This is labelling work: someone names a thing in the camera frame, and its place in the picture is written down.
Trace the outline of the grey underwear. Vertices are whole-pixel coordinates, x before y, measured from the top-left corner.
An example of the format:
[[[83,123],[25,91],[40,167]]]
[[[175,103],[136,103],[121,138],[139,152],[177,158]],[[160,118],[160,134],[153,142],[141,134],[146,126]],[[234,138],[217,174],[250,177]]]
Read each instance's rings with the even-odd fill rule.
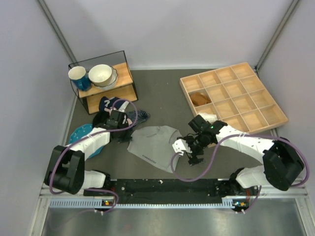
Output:
[[[169,126],[148,126],[135,130],[127,150],[142,160],[168,173],[172,172],[173,144],[181,137],[179,130]]]

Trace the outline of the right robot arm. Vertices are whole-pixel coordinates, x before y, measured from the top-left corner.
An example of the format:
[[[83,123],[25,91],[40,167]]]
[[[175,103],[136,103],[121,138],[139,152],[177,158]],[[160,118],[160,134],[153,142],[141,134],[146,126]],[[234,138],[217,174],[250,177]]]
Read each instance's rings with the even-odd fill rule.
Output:
[[[189,126],[195,132],[195,136],[184,137],[190,165],[202,162],[198,156],[203,155],[210,144],[232,148],[261,163],[254,168],[238,169],[231,176],[229,187],[234,194],[240,195],[247,188],[268,184],[286,191],[304,170],[302,157],[287,139],[250,135],[223,121],[210,123],[201,115],[191,120]]]

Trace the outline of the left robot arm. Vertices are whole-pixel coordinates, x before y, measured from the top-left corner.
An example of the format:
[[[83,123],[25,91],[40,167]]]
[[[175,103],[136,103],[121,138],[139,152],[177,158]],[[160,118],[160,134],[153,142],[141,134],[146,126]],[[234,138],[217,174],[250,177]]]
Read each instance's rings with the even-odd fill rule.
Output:
[[[112,140],[129,141],[130,125],[125,112],[112,110],[98,113],[91,131],[67,146],[58,145],[53,149],[44,183],[53,194],[58,194],[53,189],[76,194],[92,188],[101,195],[108,194],[112,188],[108,174],[86,171],[85,161]]]

